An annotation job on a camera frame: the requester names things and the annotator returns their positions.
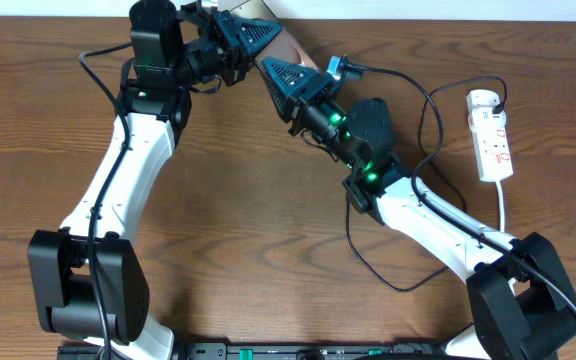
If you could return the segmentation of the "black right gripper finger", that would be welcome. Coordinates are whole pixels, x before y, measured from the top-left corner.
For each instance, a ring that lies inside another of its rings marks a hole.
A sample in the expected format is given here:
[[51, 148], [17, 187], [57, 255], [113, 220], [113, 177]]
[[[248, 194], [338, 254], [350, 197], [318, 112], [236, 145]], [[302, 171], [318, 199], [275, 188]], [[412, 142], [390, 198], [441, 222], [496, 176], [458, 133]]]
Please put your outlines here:
[[279, 73], [264, 71], [263, 78], [279, 117], [288, 123], [290, 115], [286, 110], [286, 92], [293, 81], [293, 72], [291, 70], [281, 70]]
[[315, 69], [267, 57], [262, 61], [267, 88], [273, 100], [296, 100], [323, 89], [323, 76]]

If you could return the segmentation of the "galaxy smartphone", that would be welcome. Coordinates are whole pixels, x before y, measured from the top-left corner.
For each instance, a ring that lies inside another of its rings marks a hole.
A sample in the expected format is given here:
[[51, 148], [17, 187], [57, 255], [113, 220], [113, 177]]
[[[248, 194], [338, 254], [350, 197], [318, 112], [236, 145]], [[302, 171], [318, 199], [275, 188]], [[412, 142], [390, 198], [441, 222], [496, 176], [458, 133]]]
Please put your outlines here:
[[[264, 0], [219, 1], [218, 9], [229, 10], [234, 16], [242, 18], [279, 21], [273, 10]], [[297, 64], [319, 71], [319, 67], [302, 45], [283, 24], [281, 24], [281, 26], [281, 32], [255, 58], [256, 63], [260, 65], [266, 58], [275, 58], [290, 64]]]

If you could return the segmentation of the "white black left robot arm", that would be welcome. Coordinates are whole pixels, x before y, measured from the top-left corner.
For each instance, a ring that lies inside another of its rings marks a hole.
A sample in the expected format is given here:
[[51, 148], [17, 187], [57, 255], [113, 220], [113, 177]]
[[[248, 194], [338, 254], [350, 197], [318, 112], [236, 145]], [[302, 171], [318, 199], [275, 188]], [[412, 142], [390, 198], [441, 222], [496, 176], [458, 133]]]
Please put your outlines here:
[[109, 94], [116, 118], [108, 149], [59, 228], [34, 233], [28, 260], [44, 331], [95, 345], [99, 359], [172, 359], [174, 332], [150, 315], [134, 250], [144, 206], [192, 95], [244, 80], [284, 29], [262, 1], [222, 11], [140, 1], [129, 19], [134, 54]]

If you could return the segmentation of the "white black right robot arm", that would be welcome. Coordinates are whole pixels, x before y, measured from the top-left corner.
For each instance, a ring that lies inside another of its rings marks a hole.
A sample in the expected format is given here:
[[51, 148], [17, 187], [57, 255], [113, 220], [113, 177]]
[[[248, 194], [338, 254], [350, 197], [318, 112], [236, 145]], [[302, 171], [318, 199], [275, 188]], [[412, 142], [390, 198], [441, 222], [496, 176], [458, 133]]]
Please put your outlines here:
[[395, 153], [382, 99], [349, 110], [336, 103], [346, 76], [364, 67], [345, 58], [331, 64], [328, 74], [273, 57], [259, 67], [280, 117], [349, 168], [348, 208], [409, 236], [465, 283], [472, 324], [432, 357], [555, 358], [576, 337], [576, 292], [552, 243], [482, 224], [430, 190]]

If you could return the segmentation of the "white usb charger adapter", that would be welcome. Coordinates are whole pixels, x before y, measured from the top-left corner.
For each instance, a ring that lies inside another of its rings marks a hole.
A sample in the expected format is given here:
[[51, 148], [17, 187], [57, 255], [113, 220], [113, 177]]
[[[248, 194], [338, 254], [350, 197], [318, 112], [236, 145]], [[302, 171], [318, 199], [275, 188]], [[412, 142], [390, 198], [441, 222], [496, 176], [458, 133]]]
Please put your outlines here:
[[506, 114], [497, 93], [486, 89], [475, 89], [466, 97], [468, 124], [473, 132], [479, 129], [502, 128], [506, 125]]

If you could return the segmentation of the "white power strip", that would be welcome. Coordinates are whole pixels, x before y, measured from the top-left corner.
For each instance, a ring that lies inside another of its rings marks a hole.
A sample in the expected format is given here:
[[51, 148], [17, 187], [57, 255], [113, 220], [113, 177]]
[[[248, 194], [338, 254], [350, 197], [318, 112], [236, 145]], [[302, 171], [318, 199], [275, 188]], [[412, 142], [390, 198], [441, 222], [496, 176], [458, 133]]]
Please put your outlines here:
[[479, 179], [498, 182], [513, 175], [508, 145], [506, 114], [495, 114], [492, 107], [475, 107], [468, 117], [472, 132]]

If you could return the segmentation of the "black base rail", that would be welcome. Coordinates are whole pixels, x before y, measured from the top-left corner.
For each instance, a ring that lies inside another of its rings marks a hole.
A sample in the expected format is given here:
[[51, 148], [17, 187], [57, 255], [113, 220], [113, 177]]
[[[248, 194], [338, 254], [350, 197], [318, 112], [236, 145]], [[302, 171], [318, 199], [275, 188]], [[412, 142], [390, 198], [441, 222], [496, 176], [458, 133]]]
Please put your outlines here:
[[437, 345], [398, 343], [391, 345], [227, 345], [189, 343], [177, 346], [172, 359], [183, 360], [350, 360], [369, 359], [445, 359]]

